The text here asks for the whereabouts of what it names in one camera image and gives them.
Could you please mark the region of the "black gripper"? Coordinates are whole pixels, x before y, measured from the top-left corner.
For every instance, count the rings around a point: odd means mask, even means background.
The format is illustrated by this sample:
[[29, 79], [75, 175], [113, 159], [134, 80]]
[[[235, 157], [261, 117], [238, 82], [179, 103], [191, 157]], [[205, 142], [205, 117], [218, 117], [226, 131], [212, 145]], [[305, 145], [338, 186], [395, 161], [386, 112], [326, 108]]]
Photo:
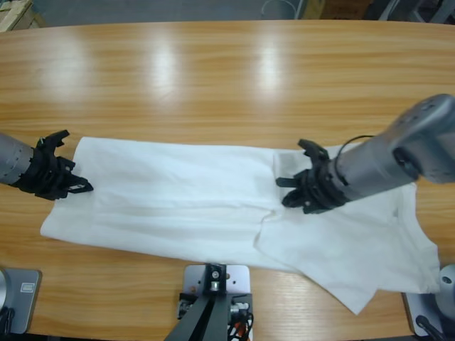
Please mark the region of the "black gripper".
[[304, 213], [324, 213], [347, 203], [347, 197], [335, 186], [329, 161], [314, 163], [292, 178], [277, 178], [281, 188], [292, 188], [282, 199], [288, 208], [301, 207]]
[[75, 166], [71, 160], [35, 148], [28, 169], [17, 180], [17, 188], [46, 200], [63, 199], [69, 193], [93, 191], [86, 178], [72, 173]]

